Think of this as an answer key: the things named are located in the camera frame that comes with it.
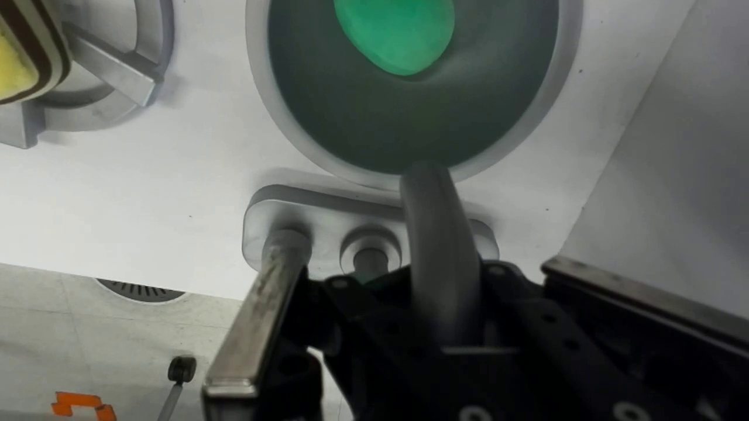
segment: vent grille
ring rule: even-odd
[[[106,281],[106,278],[99,278],[99,282],[111,293],[133,301],[174,301],[186,294],[180,290],[164,290],[164,287],[119,282],[119,281]]]

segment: green circular lens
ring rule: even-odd
[[[451,0],[334,0],[334,14],[351,45],[393,75],[430,68],[455,33]]]

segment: screw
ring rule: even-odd
[[[623,402],[613,405],[613,418],[615,421],[652,421],[652,413],[645,407],[623,399]]]
[[[458,421],[494,421],[484,407],[469,405],[462,410]]]

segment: metal shaft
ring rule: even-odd
[[[309,262],[312,240],[299,232],[274,232],[264,246],[263,271],[250,287],[235,325],[221,347],[206,377],[206,394],[255,398],[255,379],[266,365],[269,351],[283,322],[302,268]]]
[[[479,342],[479,255],[449,171],[414,166],[402,178],[413,299],[443,347]]]
[[[159,421],[172,421],[172,413],[178,407],[180,392],[182,392],[182,384],[174,384],[174,389],[168,391],[168,398],[159,412]]]

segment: gray circular housing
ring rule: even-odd
[[[348,42],[332,0],[249,2],[255,83],[281,130],[338,175],[393,186],[414,161],[474,175],[511,151],[558,97],[581,5],[457,0],[455,10],[444,57],[399,78]]]

